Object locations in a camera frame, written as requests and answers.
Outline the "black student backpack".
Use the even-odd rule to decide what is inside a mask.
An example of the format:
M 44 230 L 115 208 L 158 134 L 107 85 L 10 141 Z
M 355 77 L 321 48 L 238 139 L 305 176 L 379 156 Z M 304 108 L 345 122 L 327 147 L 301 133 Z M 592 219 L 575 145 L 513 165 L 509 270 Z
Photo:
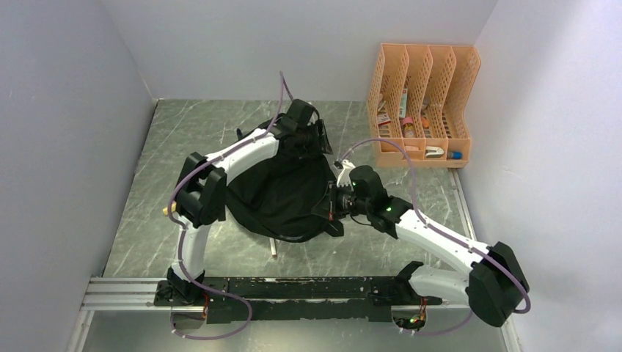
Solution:
M 336 180 L 325 154 L 291 158 L 278 154 L 246 170 L 227 186 L 225 205 L 245 229 L 279 241 L 301 243 L 327 233 L 328 221 L 312 207 Z

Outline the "grey blue sharpener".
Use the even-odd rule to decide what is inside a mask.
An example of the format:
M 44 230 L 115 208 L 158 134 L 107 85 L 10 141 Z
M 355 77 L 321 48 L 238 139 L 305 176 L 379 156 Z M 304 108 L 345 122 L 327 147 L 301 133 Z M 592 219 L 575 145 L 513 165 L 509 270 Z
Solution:
M 463 158 L 463 154 L 459 151 L 448 151 L 447 152 L 447 160 L 461 160 Z

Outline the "orange plastic desk organizer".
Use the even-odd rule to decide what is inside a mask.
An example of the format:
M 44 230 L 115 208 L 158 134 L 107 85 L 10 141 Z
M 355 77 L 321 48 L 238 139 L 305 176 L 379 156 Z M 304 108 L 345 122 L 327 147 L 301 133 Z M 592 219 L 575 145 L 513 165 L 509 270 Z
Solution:
M 473 46 L 382 43 L 367 97 L 370 133 L 378 166 L 460 169 L 469 163 L 472 139 L 464 111 L 480 69 Z M 403 138 L 398 106 L 408 88 L 406 116 L 414 120 L 417 137 Z M 382 112 L 391 118 L 378 126 Z M 406 145 L 420 151 L 408 152 Z M 441 147 L 441 158 L 425 158 L 427 146 Z M 448 151 L 459 151 L 461 160 L 447 160 Z

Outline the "tall white green box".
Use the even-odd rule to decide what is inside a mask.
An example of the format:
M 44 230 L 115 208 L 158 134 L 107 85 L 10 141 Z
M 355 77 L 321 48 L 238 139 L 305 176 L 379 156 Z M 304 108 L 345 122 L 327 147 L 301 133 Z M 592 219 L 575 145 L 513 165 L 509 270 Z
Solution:
M 398 118 L 400 120 L 404 119 L 406 117 L 407 114 L 407 104 L 408 104 L 408 88 L 404 87 L 402 89 L 401 95 L 400 95 L 400 102 L 399 102 L 399 106 L 398 106 Z

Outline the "pink bottle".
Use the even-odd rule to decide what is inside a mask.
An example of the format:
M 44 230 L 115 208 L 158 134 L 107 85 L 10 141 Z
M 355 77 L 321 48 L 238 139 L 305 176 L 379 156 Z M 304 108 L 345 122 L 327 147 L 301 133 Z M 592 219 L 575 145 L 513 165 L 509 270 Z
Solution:
M 400 126 L 402 128 L 403 138 L 416 138 L 417 132 L 412 117 L 404 117 L 400 120 Z

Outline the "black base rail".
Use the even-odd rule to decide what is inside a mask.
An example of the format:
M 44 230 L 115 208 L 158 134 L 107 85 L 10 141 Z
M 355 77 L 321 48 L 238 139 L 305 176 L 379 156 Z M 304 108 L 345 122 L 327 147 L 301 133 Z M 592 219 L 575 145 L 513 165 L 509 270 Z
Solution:
M 392 322 L 392 308 L 439 306 L 437 297 L 421 297 L 395 276 L 328 276 L 303 278 L 207 277 L 204 284 L 219 294 L 198 292 L 185 302 L 172 284 L 157 285 L 153 304 L 174 312 L 207 310 L 208 324 L 270 320 L 365 318 Z

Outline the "white stapler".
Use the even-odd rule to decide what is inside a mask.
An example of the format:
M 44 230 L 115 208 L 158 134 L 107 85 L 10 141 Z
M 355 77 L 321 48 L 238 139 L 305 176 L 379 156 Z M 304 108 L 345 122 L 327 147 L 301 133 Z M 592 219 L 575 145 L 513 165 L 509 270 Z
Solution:
M 425 148 L 425 158 L 432 158 L 432 159 L 441 158 L 444 156 L 444 154 L 445 154 L 445 151 L 441 147 L 427 146 Z

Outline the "pink yellow highlighter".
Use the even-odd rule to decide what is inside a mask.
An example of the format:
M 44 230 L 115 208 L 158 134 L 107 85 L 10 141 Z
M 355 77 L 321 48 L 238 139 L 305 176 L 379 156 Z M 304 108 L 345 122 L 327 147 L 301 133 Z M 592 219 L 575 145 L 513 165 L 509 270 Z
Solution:
M 163 214 L 164 214 L 165 216 L 168 216 L 168 215 L 169 215 L 169 212 L 170 212 L 170 211 L 174 211 L 174 210 L 175 210 L 175 206 L 172 206 L 171 208 L 164 208 L 164 209 L 163 209 Z

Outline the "red white pen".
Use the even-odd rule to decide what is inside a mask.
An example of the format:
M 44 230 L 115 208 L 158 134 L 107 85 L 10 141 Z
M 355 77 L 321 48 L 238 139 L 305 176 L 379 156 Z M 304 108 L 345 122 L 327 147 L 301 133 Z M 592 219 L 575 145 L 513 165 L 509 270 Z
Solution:
M 270 249 L 271 249 L 271 256 L 274 259 L 276 259 L 278 256 L 276 241 L 273 238 L 270 238 L 269 243 L 270 243 Z

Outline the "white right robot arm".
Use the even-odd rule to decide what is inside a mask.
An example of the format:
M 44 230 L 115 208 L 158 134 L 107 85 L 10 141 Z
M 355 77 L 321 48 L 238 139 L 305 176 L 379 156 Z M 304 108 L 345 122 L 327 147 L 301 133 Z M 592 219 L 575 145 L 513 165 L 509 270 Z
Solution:
M 502 326 L 512 314 L 531 310 L 529 284 L 509 245 L 466 238 L 426 216 L 412 202 L 390 196 L 371 166 L 343 160 L 336 167 L 339 174 L 313 208 L 315 215 L 325 218 L 339 234 L 343 233 L 339 220 L 364 216 L 376 231 L 418 245 L 449 265 L 444 270 L 418 263 L 407 269 L 395 288 L 403 303 L 412 304 L 423 296 L 466 304 L 494 327 Z

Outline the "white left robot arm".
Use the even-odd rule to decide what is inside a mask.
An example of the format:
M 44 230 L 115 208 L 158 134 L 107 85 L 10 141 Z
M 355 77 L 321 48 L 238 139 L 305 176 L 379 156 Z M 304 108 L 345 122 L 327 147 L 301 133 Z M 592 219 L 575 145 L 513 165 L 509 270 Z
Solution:
M 187 228 L 181 260 L 167 272 L 174 296 L 183 304 L 203 294 L 203 255 L 209 226 L 229 211 L 246 230 L 290 243 L 336 231 L 312 213 L 336 177 L 326 155 L 332 153 L 318 110 L 300 99 L 212 156 L 190 154 L 178 178 L 171 207 Z

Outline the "white red staples box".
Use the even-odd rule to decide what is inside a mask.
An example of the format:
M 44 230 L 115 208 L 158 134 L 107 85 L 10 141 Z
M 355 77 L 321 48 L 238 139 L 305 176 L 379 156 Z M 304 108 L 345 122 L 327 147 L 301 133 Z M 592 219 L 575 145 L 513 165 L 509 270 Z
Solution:
M 389 125 L 391 118 L 387 113 L 382 112 L 376 116 L 376 122 L 378 126 Z

